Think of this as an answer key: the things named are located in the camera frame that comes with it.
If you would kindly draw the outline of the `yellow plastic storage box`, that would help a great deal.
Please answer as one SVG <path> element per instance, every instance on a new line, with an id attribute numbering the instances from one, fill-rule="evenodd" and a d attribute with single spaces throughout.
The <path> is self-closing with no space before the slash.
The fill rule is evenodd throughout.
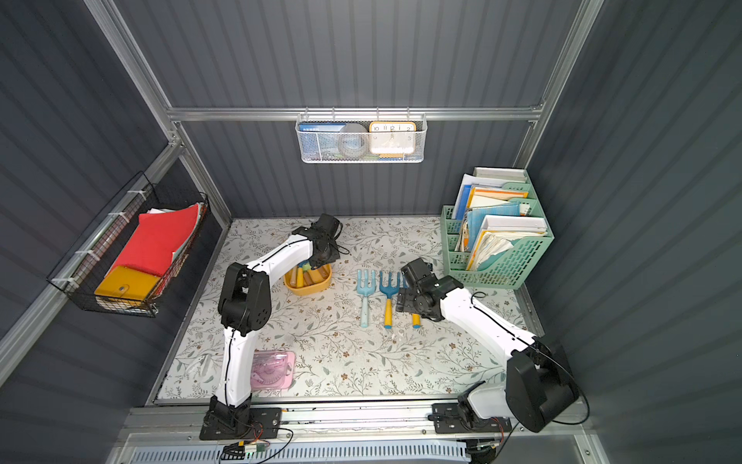
<path id="1" fill-rule="evenodd" d="M 311 269 L 306 264 L 301 268 L 295 267 L 284 275 L 284 283 L 292 293 L 300 297 L 323 292 L 332 284 L 332 266 L 327 264 Z"/>

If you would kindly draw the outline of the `light blue rake pale handle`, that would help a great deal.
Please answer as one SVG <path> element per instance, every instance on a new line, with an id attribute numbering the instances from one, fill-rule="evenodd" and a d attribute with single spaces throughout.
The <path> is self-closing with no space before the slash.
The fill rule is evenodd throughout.
<path id="1" fill-rule="evenodd" d="M 376 292 L 376 273 L 369 270 L 357 271 L 357 293 L 361 296 L 361 328 L 369 326 L 369 298 Z"/>

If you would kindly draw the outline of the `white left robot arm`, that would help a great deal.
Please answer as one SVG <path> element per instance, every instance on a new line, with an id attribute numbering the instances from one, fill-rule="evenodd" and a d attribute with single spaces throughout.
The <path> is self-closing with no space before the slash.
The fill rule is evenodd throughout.
<path id="1" fill-rule="evenodd" d="M 311 226 L 301 226 L 272 251 L 245 264 L 228 266 L 218 299 L 224 328 L 224 360 L 216 400 L 242 407 L 252 396 L 251 372 L 259 332 L 272 315 L 272 288 L 297 266 L 312 269 L 332 264 L 344 253 L 337 244 L 342 224 L 322 214 Z"/>

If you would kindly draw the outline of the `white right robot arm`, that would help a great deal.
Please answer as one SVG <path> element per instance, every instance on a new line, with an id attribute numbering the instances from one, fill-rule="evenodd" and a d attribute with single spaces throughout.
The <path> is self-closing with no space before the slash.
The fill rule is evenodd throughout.
<path id="1" fill-rule="evenodd" d="M 582 394 L 558 338 L 537 336 L 509 323 L 452 278 L 438 278 L 418 258 L 402 268 L 406 287 L 395 309 L 433 322 L 449 322 L 486 348 L 505 369 L 502 387 L 480 381 L 457 398 L 450 417 L 474 430 L 510 417 L 539 433 Z"/>

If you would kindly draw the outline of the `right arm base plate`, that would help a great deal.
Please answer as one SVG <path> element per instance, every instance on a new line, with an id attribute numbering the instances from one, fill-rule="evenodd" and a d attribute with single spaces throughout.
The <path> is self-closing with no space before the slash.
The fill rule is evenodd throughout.
<path id="1" fill-rule="evenodd" d="M 469 407 L 454 402 L 438 402 L 432 405 L 427 415 L 437 434 L 495 433 L 512 431 L 510 418 L 494 417 L 481 419 Z"/>

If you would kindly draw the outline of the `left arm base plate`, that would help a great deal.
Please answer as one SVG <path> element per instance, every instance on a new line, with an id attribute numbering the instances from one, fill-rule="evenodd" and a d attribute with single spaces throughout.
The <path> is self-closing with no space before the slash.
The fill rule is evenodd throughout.
<path id="1" fill-rule="evenodd" d="M 280 408 L 231 408 L 220 403 L 207 411 L 199 433 L 201 441 L 274 439 L 278 435 Z"/>

